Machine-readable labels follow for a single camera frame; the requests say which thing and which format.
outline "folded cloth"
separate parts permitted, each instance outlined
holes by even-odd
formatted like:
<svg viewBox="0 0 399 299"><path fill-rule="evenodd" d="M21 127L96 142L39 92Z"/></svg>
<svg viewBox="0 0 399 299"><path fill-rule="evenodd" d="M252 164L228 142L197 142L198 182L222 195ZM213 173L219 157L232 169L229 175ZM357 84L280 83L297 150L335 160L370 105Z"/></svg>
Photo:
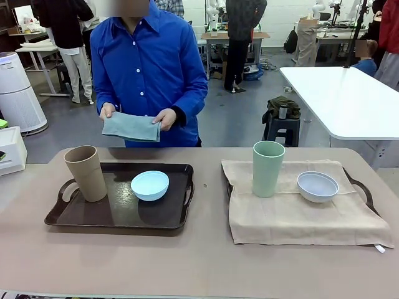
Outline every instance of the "folded cloth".
<svg viewBox="0 0 399 299"><path fill-rule="evenodd" d="M104 121L103 135L128 141L160 142L161 123L153 124L153 117L114 112Z"/></svg>

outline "beige cup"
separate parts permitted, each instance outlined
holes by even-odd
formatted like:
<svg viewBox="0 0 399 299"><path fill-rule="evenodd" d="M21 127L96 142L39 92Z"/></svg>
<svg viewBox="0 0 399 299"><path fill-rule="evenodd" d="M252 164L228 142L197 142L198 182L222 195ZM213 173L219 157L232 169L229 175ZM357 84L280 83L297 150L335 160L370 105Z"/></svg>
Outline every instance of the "beige cup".
<svg viewBox="0 0 399 299"><path fill-rule="evenodd" d="M94 146L74 148L65 154L64 160L86 201L100 201L107 195L99 154Z"/></svg>

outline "shirt cuff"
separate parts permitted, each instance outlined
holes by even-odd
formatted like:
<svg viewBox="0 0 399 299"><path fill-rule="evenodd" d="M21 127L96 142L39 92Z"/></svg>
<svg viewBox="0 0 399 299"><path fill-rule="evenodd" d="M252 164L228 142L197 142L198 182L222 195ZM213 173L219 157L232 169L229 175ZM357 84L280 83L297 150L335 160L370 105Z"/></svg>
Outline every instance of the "shirt cuff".
<svg viewBox="0 0 399 299"><path fill-rule="evenodd" d="M182 128L187 124L186 114L177 106L170 107L176 113L176 121L173 125L180 125Z"/></svg>

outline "gray floor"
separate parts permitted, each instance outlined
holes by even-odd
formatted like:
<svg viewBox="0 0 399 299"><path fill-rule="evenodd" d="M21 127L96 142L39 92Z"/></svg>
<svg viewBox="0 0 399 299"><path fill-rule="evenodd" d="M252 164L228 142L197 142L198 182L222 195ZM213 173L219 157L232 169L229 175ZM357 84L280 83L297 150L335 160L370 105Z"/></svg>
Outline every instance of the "gray floor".
<svg viewBox="0 0 399 299"><path fill-rule="evenodd" d="M292 67L291 55L282 50L264 51L272 64L279 67ZM36 93L46 92L48 86L44 76L28 73ZM51 73L54 84L58 82L55 70ZM267 101L279 95L285 95L304 108L302 100L296 94L284 93L287 85L277 71L265 73L256 82L243 82L247 92L229 94L222 88L221 80L209 81L209 94L206 106L199 115L199 131L203 146L252 146L262 138L264 125L261 118L266 111ZM49 128L34 136L25 137L28 150L28 163L48 163L60 150L80 145L102 147L124 146L122 140L103 136L102 122L95 107L71 104L67 98L39 99L49 122ZM333 146L345 146L357 151L363 147L359 143L343 144L332 140ZM329 134L316 121L310 127L307 146L329 147Z"/></svg>

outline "brown tray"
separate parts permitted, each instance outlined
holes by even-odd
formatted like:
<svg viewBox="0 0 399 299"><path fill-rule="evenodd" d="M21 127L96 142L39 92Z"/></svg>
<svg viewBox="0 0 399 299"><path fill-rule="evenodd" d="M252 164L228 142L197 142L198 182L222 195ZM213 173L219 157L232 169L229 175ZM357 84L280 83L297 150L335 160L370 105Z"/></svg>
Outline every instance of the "brown tray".
<svg viewBox="0 0 399 299"><path fill-rule="evenodd" d="M194 195L193 167L187 164L101 163L108 194L99 202L87 202L80 190L65 201L60 189L55 206L44 222L67 227L118 227L129 229L176 230L187 220ZM169 177L166 194L154 202L139 200L130 188L132 179L144 172L157 170Z"/></svg>

